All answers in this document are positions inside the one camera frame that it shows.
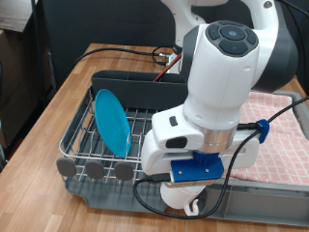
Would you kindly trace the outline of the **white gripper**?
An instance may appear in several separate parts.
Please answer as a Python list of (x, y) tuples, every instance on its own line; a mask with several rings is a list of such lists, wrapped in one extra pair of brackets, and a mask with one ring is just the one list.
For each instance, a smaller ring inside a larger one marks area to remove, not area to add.
[[(227, 170), (232, 159), (232, 156), (240, 143), (249, 135), (237, 132), (232, 145), (225, 151), (219, 154), (222, 159), (224, 169)], [(247, 168), (252, 166), (259, 153), (260, 141), (254, 136), (247, 141), (240, 149), (239, 154), (234, 162), (234, 168)], [(172, 160), (192, 160), (193, 151), (185, 149), (161, 149), (158, 147), (154, 134), (149, 131), (144, 139), (144, 144), (141, 151), (142, 169), (147, 175), (167, 173), (171, 169), (170, 162)]]

